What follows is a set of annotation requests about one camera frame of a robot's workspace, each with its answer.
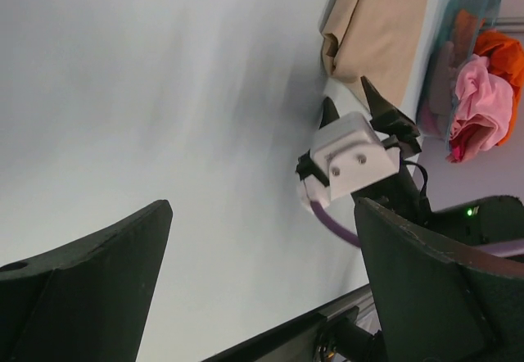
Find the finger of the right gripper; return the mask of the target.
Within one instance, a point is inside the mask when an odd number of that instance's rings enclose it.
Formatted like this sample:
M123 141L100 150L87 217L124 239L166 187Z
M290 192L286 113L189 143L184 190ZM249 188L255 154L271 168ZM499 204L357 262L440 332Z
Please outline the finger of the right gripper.
M325 97L322 103L322 119L319 128L322 129L339 118L340 115L334 101L330 97Z
M360 77L360 83L368 102L372 124L392 124L397 120L409 122L409 117L387 101L366 76Z

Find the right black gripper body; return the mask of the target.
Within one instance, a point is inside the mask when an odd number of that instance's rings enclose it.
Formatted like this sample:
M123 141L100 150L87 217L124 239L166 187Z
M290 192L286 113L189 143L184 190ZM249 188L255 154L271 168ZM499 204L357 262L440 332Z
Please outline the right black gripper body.
M416 124L400 111L388 111L371 119L371 126L388 138L387 149L399 149L399 171L351 194L353 199L369 198L397 215L413 222L426 223L430 218L426 170L410 158L422 151Z

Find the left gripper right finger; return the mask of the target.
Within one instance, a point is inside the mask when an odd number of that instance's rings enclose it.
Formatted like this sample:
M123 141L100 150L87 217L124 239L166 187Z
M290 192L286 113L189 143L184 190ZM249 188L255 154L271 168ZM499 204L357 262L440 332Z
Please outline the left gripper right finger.
M523 265L355 203L390 361L521 361Z

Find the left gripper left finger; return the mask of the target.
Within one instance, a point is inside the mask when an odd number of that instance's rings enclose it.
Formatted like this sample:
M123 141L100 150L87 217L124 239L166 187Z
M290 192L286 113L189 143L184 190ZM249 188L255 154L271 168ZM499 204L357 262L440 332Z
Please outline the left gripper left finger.
M154 201L61 247L2 266L3 361L135 361L173 211Z

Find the beige t shirt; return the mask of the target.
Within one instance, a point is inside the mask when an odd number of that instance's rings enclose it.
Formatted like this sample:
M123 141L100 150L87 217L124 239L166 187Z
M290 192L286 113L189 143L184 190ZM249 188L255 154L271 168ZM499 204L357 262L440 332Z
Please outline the beige t shirt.
M335 0L322 29L327 75L367 103L361 77L400 106L416 56L427 0Z

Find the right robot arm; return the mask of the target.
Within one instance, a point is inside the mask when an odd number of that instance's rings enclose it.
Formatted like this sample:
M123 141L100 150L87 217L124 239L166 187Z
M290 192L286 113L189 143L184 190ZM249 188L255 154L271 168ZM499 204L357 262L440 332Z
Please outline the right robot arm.
M416 124L388 102L367 77L371 119L359 112L340 115L330 97L309 151L296 173L305 207L331 233L359 247L357 233L326 211L336 199L368 198L393 213L500 257L523 253L523 204L516 197L492 196L434 211L427 195L428 172L414 157L422 147Z

